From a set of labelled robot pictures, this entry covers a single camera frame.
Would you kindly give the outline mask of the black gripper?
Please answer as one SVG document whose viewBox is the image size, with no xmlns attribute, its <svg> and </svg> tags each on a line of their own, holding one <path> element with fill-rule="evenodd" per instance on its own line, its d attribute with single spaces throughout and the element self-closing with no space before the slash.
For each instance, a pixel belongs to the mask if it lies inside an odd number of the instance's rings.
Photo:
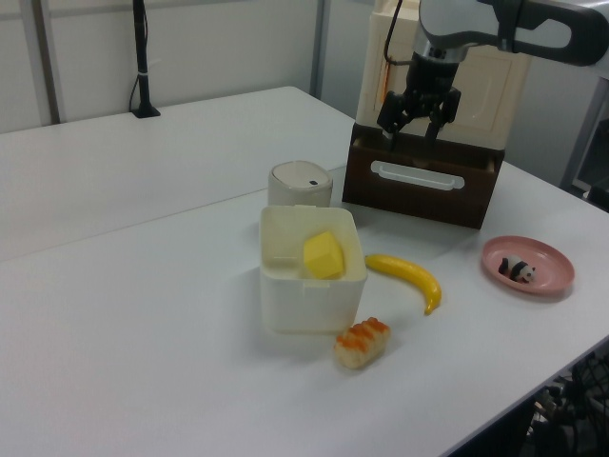
<svg viewBox="0 0 609 457">
<path fill-rule="evenodd" d="M 462 95 L 453 88 L 458 68 L 458 63 L 412 54 L 404 93 L 390 90 L 377 119 L 389 151 L 395 148 L 400 130 L 412 121 L 410 112 L 429 111 L 426 142 L 434 142 L 444 125 L 455 120 Z"/>
</svg>

